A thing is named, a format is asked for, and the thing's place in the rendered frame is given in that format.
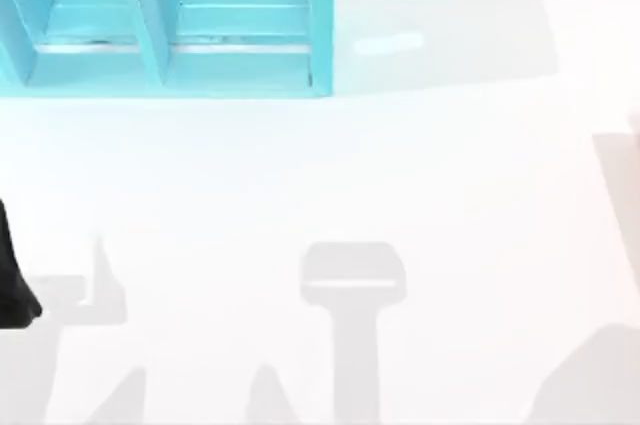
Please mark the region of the light blue rack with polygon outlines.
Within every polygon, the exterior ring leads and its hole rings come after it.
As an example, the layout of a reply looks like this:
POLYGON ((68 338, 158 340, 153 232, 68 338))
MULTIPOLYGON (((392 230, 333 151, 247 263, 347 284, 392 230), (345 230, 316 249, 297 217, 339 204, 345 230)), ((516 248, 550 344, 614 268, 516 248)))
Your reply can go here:
POLYGON ((0 0, 0 98, 326 97, 334 0, 0 0))

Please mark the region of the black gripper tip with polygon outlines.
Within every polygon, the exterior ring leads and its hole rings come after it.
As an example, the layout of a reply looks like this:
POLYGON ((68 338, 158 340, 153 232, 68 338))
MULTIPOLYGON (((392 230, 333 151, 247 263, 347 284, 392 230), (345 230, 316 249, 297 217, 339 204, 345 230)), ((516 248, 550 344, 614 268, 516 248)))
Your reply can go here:
POLYGON ((42 305, 17 262, 6 209, 0 199, 0 330, 25 329, 42 313, 42 305))

